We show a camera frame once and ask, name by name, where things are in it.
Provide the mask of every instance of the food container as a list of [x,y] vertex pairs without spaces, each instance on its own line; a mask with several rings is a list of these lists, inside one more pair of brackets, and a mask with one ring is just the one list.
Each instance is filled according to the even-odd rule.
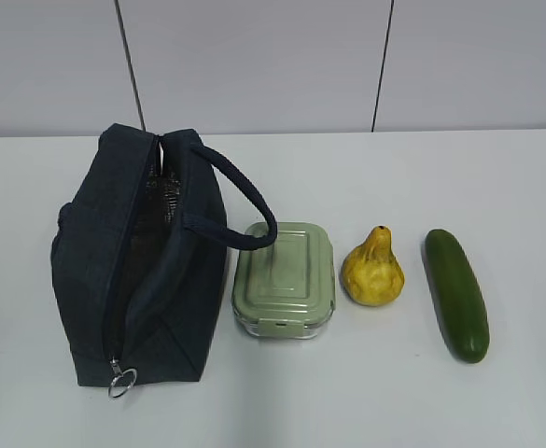
[[[266,223],[247,234],[266,234]],[[335,309],[335,273],[327,233],[314,224],[280,222],[276,242],[240,252],[233,311],[253,336],[313,338]]]

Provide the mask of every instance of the zipper pull ring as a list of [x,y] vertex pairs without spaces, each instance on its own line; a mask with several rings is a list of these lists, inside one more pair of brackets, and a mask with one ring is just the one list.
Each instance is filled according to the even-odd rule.
[[[108,397],[110,399],[118,399],[119,397],[124,396],[127,394],[127,392],[133,387],[135,384],[135,380],[138,379],[138,371],[134,368],[129,368],[125,371],[121,370],[121,367],[119,366],[119,360],[118,359],[111,359],[110,360],[111,369],[113,369],[113,373],[115,376],[113,377],[113,380],[111,381],[111,385],[108,387]],[[132,380],[130,383],[126,386],[119,385],[118,382],[126,375],[130,374],[132,376]],[[124,387],[123,390],[121,390],[118,393],[115,393],[115,387]]]

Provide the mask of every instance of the zipper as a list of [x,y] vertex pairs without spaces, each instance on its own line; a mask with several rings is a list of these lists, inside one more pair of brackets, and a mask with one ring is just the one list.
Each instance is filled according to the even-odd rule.
[[[119,252],[117,264],[115,266],[115,273],[109,290],[106,308],[105,318],[103,320],[103,351],[105,354],[105,360],[109,363],[114,377],[108,388],[108,396],[112,399],[116,399],[124,395],[130,390],[135,380],[137,379],[137,370],[129,368],[123,371],[119,366],[121,356],[123,353],[123,346],[125,344],[125,321],[127,317],[127,309],[131,300],[131,293],[127,295],[120,295],[120,285],[122,281],[122,271],[125,268],[126,256],[130,251],[132,243],[132,233],[135,228],[135,223],[138,218],[138,211],[140,203],[144,199],[147,190],[148,175],[150,174],[150,168],[154,166],[154,173],[158,175],[160,172],[159,158],[160,154],[157,150],[159,137],[155,135],[152,142],[152,148],[150,149],[150,155],[147,158],[147,164],[144,167],[144,172],[138,182],[138,194],[136,194],[132,211],[130,213],[129,225],[123,235],[123,243]],[[127,386],[120,385],[123,378],[130,377],[130,382]],[[120,393],[115,393],[115,387],[125,387]]]

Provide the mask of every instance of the metal key ring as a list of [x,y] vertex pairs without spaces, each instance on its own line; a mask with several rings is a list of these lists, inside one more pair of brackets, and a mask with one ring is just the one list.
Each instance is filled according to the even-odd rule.
[[[117,383],[119,382],[119,380],[121,380],[128,373],[132,374],[132,380],[130,381],[130,383],[128,385],[125,386],[125,388],[123,390],[121,390],[118,394],[115,394],[114,390],[115,390],[115,387],[117,387]],[[113,378],[113,381],[111,381],[111,385],[108,387],[108,396],[109,396],[109,398],[110,399],[118,399],[119,397],[122,397],[125,394],[127,394],[128,391],[133,387],[133,385],[135,384],[135,380],[137,380],[137,379],[138,379],[138,371],[136,369],[133,369],[133,368],[129,368],[129,369],[123,371],[121,374],[115,375],[115,378]]]

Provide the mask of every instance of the bag handle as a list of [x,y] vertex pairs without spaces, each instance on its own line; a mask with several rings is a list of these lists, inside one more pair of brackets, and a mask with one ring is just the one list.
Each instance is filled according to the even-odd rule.
[[278,233],[276,219],[274,218],[273,212],[264,201],[264,198],[262,198],[262,195],[256,187],[254,187],[252,182],[250,182],[250,180],[226,157],[210,147],[192,145],[191,149],[224,174],[224,176],[227,177],[232,184],[237,187],[244,196],[254,204],[254,206],[256,206],[256,208],[258,208],[268,224],[269,231],[266,235],[260,237],[244,235],[228,229],[225,226],[221,226],[215,221],[190,213],[186,213],[183,216],[184,227],[195,231],[201,236],[217,241],[222,245],[234,247],[239,250],[256,250],[274,243]]

